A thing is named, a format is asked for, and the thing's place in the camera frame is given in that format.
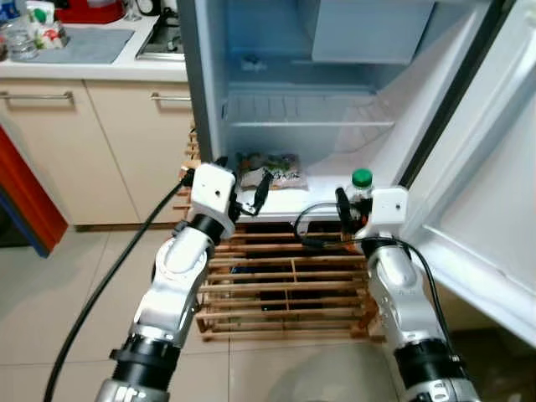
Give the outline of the white fridge compartment box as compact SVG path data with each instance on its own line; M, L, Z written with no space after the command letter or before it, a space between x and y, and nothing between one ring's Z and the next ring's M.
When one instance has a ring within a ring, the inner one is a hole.
M311 59L321 64L409 64L433 10L405 0L305 0L300 7Z

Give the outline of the bottle with green cap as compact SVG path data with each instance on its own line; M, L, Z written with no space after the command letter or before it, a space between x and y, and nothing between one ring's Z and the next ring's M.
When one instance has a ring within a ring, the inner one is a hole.
M370 169L359 168L353 171L351 176L353 187L352 194L349 195L351 204L356 208L368 209L373 202L373 173Z

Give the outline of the red and blue panel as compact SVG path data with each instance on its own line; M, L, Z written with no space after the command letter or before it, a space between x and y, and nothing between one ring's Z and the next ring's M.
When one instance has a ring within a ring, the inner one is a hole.
M16 145L0 127L0 208L42 258L49 257L69 228Z

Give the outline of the red kitchen appliance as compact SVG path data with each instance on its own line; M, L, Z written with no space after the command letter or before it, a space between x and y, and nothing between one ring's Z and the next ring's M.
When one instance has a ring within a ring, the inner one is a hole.
M50 0L62 23L108 24L124 16L122 0Z

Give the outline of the printed food package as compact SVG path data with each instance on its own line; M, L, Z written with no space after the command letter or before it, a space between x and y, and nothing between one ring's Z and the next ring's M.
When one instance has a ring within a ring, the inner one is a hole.
M237 152L238 185L242 190L255 190L264 177L271 177L271 190L307 190L305 169L292 153Z

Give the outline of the colourful printed carton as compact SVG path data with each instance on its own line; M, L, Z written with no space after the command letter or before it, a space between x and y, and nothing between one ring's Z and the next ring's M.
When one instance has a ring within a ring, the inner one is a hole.
M64 49L69 37L56 15L56 4L45 0L27 0L27 19L37 49Z

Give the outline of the wooden slatted rack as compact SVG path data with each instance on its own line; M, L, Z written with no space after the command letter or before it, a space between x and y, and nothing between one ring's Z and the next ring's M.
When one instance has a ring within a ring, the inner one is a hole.
M355 246L314 249L283 222L242 218L215 246L195 302L206 342L370 338L378 309Z

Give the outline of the clear fridge shelf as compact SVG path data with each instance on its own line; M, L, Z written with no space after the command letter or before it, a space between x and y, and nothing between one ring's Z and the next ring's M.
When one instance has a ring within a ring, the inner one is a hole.
M337 90L231 90L209 107L223 129L390 129L397 115L377 95Z

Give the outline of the clear glass jar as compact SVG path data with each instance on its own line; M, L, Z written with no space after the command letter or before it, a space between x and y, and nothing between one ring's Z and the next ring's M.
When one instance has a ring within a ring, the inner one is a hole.
M10 20L0 24L0 32L3 32L10 60L24 62L39 56L35 38L37 30L33 23L24 22L22 19Z

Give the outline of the grey counter mat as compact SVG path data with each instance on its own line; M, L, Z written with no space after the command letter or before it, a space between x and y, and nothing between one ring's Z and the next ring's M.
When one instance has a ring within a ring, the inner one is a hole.
M42 49L30 64L112 64L134 34L133 29L65 28L63 49Z

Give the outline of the steel kitchen sink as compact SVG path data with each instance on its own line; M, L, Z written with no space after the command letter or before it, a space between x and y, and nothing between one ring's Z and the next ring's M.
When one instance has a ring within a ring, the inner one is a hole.
M137 51L137 60L184 62L183 34L177 17L161 17Z

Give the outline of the grey fridge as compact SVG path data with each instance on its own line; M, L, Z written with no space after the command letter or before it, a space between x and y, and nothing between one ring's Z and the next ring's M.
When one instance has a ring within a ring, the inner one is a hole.
M193 100L200 160L229 157L239 198L237 152L292 153L305 169L307 190L271 190L255 222L286 222L311 204L330 217L336 188L351 188L353 171L370 169L376 188L407 184L419 147L459 69L459 50L477 4L487 0L405 0L434 10L409 64L321 64L311 59L302 22L305 0L178 0L185 76ZM398 117L390 129L223 129L207 120L210 106L231 90L337 90L377 95Z

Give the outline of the white fridge door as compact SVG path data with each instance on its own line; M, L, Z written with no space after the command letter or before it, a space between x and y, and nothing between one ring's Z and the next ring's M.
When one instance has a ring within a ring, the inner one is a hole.
M403 237L437 282L536 341L535 27L531 0L487 0L419 147Z

